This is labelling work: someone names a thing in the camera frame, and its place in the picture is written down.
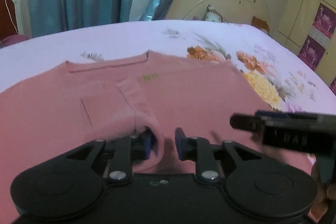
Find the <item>person's right hand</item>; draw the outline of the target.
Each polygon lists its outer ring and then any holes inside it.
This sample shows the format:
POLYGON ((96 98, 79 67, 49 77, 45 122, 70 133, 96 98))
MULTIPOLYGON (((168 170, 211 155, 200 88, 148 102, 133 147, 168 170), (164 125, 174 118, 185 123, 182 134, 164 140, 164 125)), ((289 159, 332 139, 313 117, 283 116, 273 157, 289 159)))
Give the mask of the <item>person's right hand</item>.
POLYGON ((335 200, 335 184, 327 186, 323 184, 320 176, 317 162, 313 165, 311 176, 317 184, 317 196, 311 207, 310 217, 315 223, 318 223, 321 218, 327 213, 329 208, 327 201, 335 200))

